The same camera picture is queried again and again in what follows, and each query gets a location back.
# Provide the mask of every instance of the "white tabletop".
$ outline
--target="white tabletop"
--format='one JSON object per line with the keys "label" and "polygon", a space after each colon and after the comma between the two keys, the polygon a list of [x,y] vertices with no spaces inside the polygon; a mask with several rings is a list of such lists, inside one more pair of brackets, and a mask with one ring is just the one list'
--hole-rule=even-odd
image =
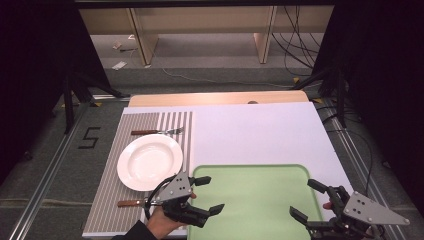
{"label": "white tabletop", "polygon": [[[311,178],[353,191],[312,103],[130,107],[123,114],[177,111],[195,116],[190,172],[213,164],[300,164]],[[327,194],[316,196],[328,202]]]}

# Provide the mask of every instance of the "wooden cabinet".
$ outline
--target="wooden cabinet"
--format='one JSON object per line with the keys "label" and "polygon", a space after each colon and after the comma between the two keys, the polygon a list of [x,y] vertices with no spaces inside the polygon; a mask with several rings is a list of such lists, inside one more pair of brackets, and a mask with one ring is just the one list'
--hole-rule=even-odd
{"label": "wooden cabinet", "polygon": [[[293,32],[290,18],[295,23],[296,9],[295,6],[175,7],[82,9],[80,13],[90,34],[134,34],[143,65],[151,63],[159,34],[181,33],[252,33],[258,61],[266,63],[270,35]],[[300,32],[325,32],[332,6],[298,9]]]}

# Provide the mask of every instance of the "striped placemat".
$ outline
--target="striped placemat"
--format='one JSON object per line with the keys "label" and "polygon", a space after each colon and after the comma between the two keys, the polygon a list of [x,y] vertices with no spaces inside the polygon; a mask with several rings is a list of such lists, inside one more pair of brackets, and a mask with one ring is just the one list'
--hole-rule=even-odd
{"label": "striped placemat", "polygon": [[123,114],[116,131],[111,151],[99,188],[94,198],[83,237],[107,237],[126,233],[137,220],[145,221],[141,207],[118,208],[124,199],[143,199],[150,192],[140,192],[126,187],[118,177],[116,166],[121,152],[140,136],[131,136],[132,130],[173,129],[184,126],[183,134],[170,135],[181,146],[184,160],[182,171],[189,170],[190,145],[192,142],[192,112],[156,112]]}

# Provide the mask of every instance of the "fork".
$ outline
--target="fork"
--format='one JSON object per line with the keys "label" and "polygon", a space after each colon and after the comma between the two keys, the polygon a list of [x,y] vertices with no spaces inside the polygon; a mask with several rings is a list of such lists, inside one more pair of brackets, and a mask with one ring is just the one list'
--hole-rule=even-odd
{"label": "fork", "polygon": [[131,135],[147,135],[147,134],[181,134],[184,132],[184,127],[170,129],[170,130],[134,130]]}

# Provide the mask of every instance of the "plate rim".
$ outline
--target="plate rim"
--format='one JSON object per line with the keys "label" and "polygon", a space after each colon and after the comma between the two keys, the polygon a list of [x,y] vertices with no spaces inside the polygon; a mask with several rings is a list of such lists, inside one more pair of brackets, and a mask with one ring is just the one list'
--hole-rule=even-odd
{"label": "plate rim", "polygon": [[170,177],[170,176],[172,176],[174,174],[177,174],[180,171],[181,166],[183,164],[183,159],[184,159],[184,154],[183,154],[181,145],[174,138],[172,138],[170,136],[163,135],[163,134],[149,134],[149,135],[144,135],[144,136],[141,136],[141,137],[139,137],[139,138],[131,141],[122,150],[121,154],[119,155],[119,158],[118,158],[118,161],[117,161],[117,165],[116,165],[116,169],[117,169],[119,180],[126,187],[128,187],[128,188],[130,188],[132,190],[135,190],[135,191],[151,191],[151,190],[153,190],[160,183],[160,181],[163,180],[162,179],[162,180],[158,181],[157,184],[155,184],[154,186],[153,185],[144,185],[144,184],[143,185],[134,186],[133,184],[131,184],[131,183],[134,182],[134,180],[133,181],[130,180],[130,182],[128,182],[127,179],[126,179],[126,175],[128,174],[128,171],[129,171],[128,168],[123,167],[123,166],[126,166],[127,165],[128,161],[130,159],[130,157],[124,157],[124,156],[126,154],[128,154],[128,152],[133,152],[133,151],[130,151],[129,150],[130,148],[134,148],[134,145],[139,144],[139,142],[145,142],[141,146],[143,146],[145,144],[154,143],[155,142],[154,139],[162,139],[162,140],[167,141],[168,142],[168,144],[166,144],[167,147],[169,147],[170,144],[175,144],[174,146],[177,146],[176,148],[171,148],[170,147],[170,150],[171,150],[171,153],[172,153],[172,156],[173,156],[173,165],[172,165],[171,169],[178,169],[178,170],[175,170],[176,172],[175,173],[172,173],[172,174],[170,174],[170,172],[172,172],[172,171],[168,172],[167,175],[164,176],[164,179],[167,178],[167,177]]}

